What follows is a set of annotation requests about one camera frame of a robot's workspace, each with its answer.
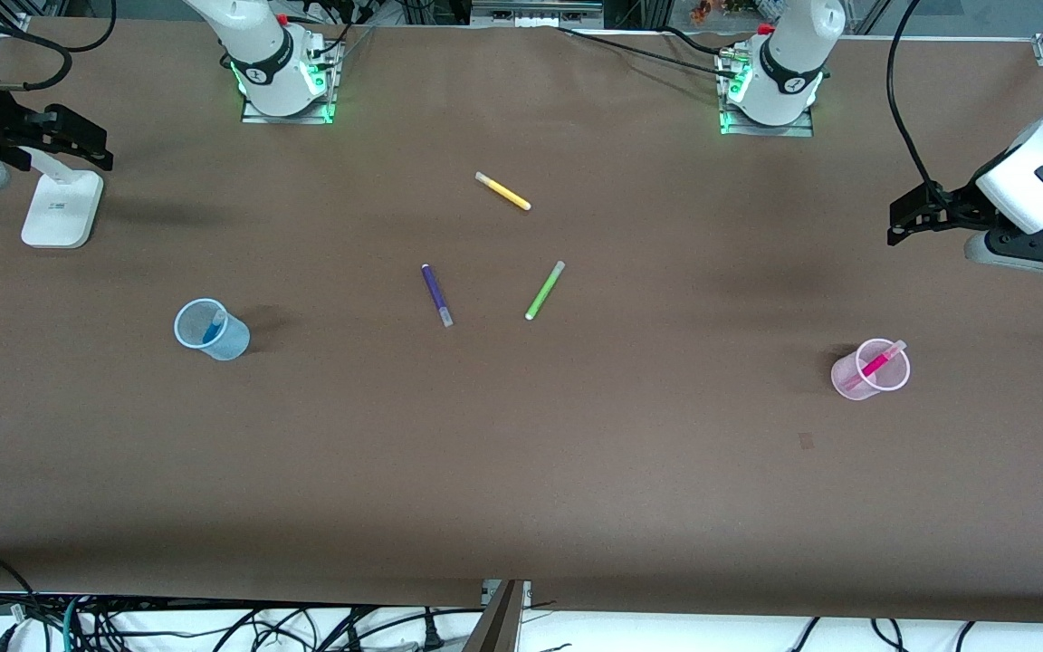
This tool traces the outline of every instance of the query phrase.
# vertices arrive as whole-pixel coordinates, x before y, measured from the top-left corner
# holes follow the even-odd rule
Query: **pink marker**
[[[888,360],[894,359],[899,352],[906,349],[906,347],[907,343],[903,342],[903,340],[897,341],[893,346],[888,346],[888,349],[882,352],[880,355],[875,356],[874,359],[872,359],[872,362],[865,364],[859,375],[852,376],[851,379],[845,381],[844,391],[851,391],[851,389],[858,387],[858,384],[860,384],[866,377],[874,375],[876,371],[880,370],[880,367],[888,364]]]

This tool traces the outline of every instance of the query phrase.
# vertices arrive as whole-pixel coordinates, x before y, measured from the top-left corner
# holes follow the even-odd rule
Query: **blue plastic cup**
[[[216,360],[235,360],[248,349],[248,327],[220,301],[196,299],[175,315],[175,339],[181,345],[207,353]]]

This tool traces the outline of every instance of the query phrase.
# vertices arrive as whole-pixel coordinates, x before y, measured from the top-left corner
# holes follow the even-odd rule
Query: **purple marker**
[[[448,327],[453,325],[453,318],[450,316],[448,307],[445,306],[442,288],[437,284],[437,276],[434,276],[434,268],[422,264],[421,275],[426,277],[426,285],[429,285],[429,293],[434,296],[434,306],[437,306],[437,314],[442,315],[442,323],[448,329]]]

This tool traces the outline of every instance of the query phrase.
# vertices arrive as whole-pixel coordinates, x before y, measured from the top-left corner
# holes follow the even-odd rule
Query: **tabletop surface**
[[[886,246],[918,183],[887,48],[841,42],[816,136],[765,140],[708,75],[551,29],[377,29],[336,124],[273,127],[208,25],[119,21],[20,98],[116,164],[79,249],[18,239],[34,173],[0,191],[1,556],[51,590],[1043,620],[1043,275]],[[1043,114],[1023,43],[903,43],[897,91],[947,187]],[[202,296],[243,358],[176,343]],[[845,401],[873,337],[911,382]]]

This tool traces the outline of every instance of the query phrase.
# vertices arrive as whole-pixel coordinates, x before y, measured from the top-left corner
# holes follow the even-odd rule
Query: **black strap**
[[[807,88],[808,83],[815,81],[815,78],[820,76],[820,71],[823,70],[822,64],[817,69],[807,72],[796,72],[785,69],[771,55],[770,37],[762,42],[762,48],[758,48],[758,63],[761,64],[762,71],[767,73],[767,77],[775,79],[775,86],[779,87],[779,92],[783,95],[798,95],[802,93],[804,88]]]
[[[272,54],[271,57],[249,64],[241,62],[240,58],[232,57],[231,54],[228,55],[228,58],[232,58],[232,65],[240,71],[240,77],[247,79],[253,86],[268,86],[272,82],[272,77],[289,64],[290,58],[292,58],[292,33],[287,29],[282,29],[281,31],[285,33],[285,42],[281,45],[281,49],[276,50],[276,53]]]

